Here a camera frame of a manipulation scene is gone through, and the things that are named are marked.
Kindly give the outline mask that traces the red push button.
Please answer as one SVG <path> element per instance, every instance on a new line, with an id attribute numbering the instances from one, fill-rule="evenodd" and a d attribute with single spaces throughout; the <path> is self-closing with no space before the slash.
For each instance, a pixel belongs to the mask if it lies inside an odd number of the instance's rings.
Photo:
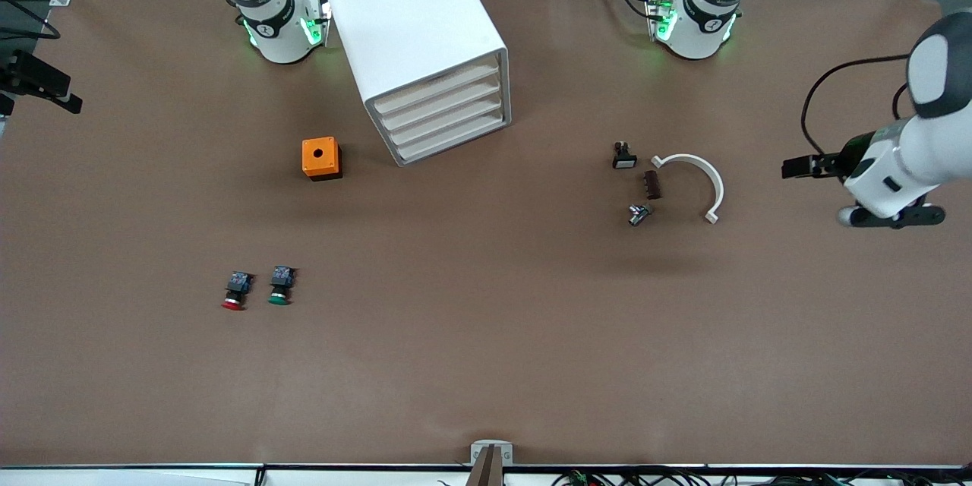
<path id="1" fill-rule="evenodd" d="M 252 289 L 254 275 L 243 271 L 234 271 L 230 274 L 228 284 L 226 284 L 226 294 L 223 297 L 221 307 L 230 311 L 243 311 L 246 309 L 246 297 Z"/>

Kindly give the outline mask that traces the orange button box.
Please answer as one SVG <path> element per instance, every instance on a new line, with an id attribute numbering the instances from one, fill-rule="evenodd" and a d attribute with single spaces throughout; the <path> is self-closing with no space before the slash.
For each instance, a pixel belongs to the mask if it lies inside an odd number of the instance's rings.
<path id="1" fill-rule="evenodd" d="M 312 181 L 343 178 L 342 150 L 337 139 L 326 136 L 303 140 L 301 170 Z"/>

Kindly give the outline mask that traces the green push button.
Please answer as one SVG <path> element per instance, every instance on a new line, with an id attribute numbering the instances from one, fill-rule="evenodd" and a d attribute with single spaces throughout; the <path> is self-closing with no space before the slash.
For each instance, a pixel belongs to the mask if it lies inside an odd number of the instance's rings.
<path id="1" fill-rule="evenodd" d="M 277 306 L 291 303 L 291 291 L 295 281 L 295 268 L 276 266 L 270 277 L 270 297 L 268 302 Z"/>

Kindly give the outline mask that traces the white edge panel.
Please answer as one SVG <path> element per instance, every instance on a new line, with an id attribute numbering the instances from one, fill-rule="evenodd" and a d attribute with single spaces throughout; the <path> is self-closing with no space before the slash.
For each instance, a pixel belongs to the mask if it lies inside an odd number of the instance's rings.
<path id="1" fill-rule="evenodd" d="M 0 486 L 251 486 L 247 481 L 142 471 L 0 471 Z"/>

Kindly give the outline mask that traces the white curved bracket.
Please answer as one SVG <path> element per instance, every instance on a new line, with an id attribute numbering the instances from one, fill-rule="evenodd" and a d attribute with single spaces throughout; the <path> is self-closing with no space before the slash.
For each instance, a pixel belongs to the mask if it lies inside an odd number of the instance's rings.
<path id="1" fill-rule="evenodd" d="M 657 169 L 676 162 L 683 162 L 690 164 L 691 166 L 695 166 L 708 176 L 709 181 L 712 183 L 712 185 L 714 185 L 714 203 L 709 206 L 704 217 L 705 220 L 711 224 L 718 223 L 718 210 L 725 199 L 725 184 L 718 169 L 716 169 L 715 165 L 709 162 L 707 159 L 694 154 L 677 153 L 666 157 L 660 157 L 658 155 L 654 155 L 652 157 L 652 165 Z"/>

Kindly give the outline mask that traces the grey table edge bracket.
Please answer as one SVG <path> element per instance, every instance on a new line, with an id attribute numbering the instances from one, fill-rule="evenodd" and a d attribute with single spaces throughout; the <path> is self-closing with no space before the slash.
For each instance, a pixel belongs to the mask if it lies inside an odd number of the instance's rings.
<path id="1" fill-rule="evenodd" d="M 481 453 L 489 452 L 490 449 L 492 449 L 493 459 L 500 461 L 502 466 L 514 465 L 513 444 L 506 440 L 477 440 L 472 442 L 471 447 L 469 447 L 469 455 L 471 456 L 469 465 L 475 465 Z"/>

